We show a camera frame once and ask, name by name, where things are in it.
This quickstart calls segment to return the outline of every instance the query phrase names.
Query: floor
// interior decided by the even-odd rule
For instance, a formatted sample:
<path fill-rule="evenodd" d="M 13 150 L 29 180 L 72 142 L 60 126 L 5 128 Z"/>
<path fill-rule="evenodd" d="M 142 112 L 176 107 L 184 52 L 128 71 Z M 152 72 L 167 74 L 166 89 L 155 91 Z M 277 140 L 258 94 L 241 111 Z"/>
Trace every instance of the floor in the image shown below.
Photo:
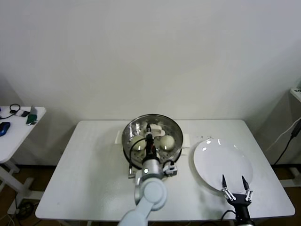
<path fill-rule="evenodd" d="M 15 174 L 15 178 L 17 178 L 20 182 L 24 182 L 27 177 L 35 178 L 31 189 L 36 191 L 44 191 L 52 174 L 54 172 L 54 168 L 36 168 L 36 167 L 24 167 L 21 168 L 18 174 Z M 279 179 L 290 179 L 292 178 L 291 173 L 287 169 L 275 169 L 275 172 Z M 290 226 L 299 226 L 301 225 L 301 188 L 286 188 L 285 189 L 288 196 L 290 197 L 291 201 L 293 202 L 296 208 L 296 214 L 293 217 L 289 218 L 274 218 L 268 219 L 264 222 L 257 222 L 256 225 L 260 226 L 283 226 L 283 225 L 290 225 Z M 7 210 L 11 203 L 15 198 L 15 192 L 8 186 L 5 186 L 2 192 L 0 193 L 0 218 L 6 215 Z M 25 220 L 21 220 L 19 224 L 16 218 L 14 218 L 15 226 L 33 226 L 39 222 L 39 219 L 35 217 L 34 214 L 29 216 Z M 3 218 L 0 221 L 0 226 L 6 226 L 9 223 L 9 219 L 7 217 Z M 149 223 L 150 226 L 185 226 L 189 222 L 173 222 L 173 223 Z M 220 226 L 229 226 L 227 221 L 216 222 Z M 200 222 L 192 222 L 190 226 L 199 226 Z M 59 226 L 60 224 L 57 221 L 53 220 L 42 220 L 36 226 Z M 86 222 L 81 222 L 80 226 L 86 225 Z M 93 222 L 93 226 L 116 226 L 117 223 L 99 223 Z"/>

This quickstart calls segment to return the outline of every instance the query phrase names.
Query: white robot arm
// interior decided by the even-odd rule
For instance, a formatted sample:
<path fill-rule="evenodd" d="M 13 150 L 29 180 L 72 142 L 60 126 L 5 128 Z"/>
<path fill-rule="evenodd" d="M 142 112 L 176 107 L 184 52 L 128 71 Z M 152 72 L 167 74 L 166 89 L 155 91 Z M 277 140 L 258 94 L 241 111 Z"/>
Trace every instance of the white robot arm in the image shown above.
<path fill-rule="evenodd" d="M 121 219 L 119 226 L 147 226 L 147 217 L 151 211 L 161 209 L 166 202 L 167 191 L 158 178 L 149 178 L 141 184 L 141 199 L 134 210 L 130 210 Z"/>

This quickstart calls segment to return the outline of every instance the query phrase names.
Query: stainless steel pot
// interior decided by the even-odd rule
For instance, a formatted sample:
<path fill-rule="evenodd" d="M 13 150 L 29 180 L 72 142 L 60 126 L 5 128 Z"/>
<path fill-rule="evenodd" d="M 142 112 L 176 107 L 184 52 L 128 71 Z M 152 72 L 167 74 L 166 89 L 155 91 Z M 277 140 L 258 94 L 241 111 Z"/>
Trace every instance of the stainless steel pot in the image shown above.
<path fill-rule="evenodd" d="M 179 125 L 172 119 L 160 114 L 146 114 L 132 120 L 124 128 L 122 133 L 122 145 L 124 155 L 129 160 L 129 152 L 132 146 L 131 140 L 134 136 L 143 136 L 146 134 L 146 125 L 155 124 L 162 128 L 165 135 L 174 138 L 174 145 L 171 150 L 164 150 L 160 145 L 161 136 L 154 137 L 154 145 L 157 150 L 157 157 L 160 163 L 163 164 L 167 160 L 176 162 L 181 155 L 183 144 L 183 133 Z M 142 167 L 142 160 L 145 157 L 145 150 L 132 150 L 132 163 L 133 166 L 140 169 Z"/>

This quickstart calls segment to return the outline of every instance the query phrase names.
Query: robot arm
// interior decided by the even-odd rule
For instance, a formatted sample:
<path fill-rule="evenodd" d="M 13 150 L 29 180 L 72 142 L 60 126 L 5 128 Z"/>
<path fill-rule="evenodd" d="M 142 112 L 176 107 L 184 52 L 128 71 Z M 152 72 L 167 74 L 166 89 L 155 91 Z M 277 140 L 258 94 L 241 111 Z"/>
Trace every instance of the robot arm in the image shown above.
<path fill-rule="evenodd" d="M 147 226 L 147 217 L 151 211 L 161 209 L 166 202 L 167 191 L 158 178 L 149 178 L 141 184 L 141 199 L 134 210 L 130 210 L 121 219 L 119 226 Z"/>
<path fill-rule="evenodd" d="M 129 178 L 135 176 L 136 208 L 127 212 L 118 226 L 147 226 L 147 217 L 150 212 L 161 209 L 166 203 L 167 190 L 161 179 L 164 176 L 177 174 L 173 161 L 170 164 L 163 164 L 163 168 L 160 166 L 149 125 L 145 140 L 146 156 L 143 159 L 143 167 L 135 174 L 130 168 L 128 176 Z"/>

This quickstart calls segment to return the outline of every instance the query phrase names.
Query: computer mouse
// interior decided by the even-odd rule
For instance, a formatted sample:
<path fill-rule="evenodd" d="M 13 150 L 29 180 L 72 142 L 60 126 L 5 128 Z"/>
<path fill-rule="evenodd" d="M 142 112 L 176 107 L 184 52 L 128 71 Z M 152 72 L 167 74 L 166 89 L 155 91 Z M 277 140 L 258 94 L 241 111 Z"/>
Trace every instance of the computer mouse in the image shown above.
<path fill-rule="evenodd" d="M 10 127 L 10 122 L 8 122 L 8 121 L 4 121 L 4 122 L 0 123 L 0 137 L 6 134 L 9 127 Z"/>

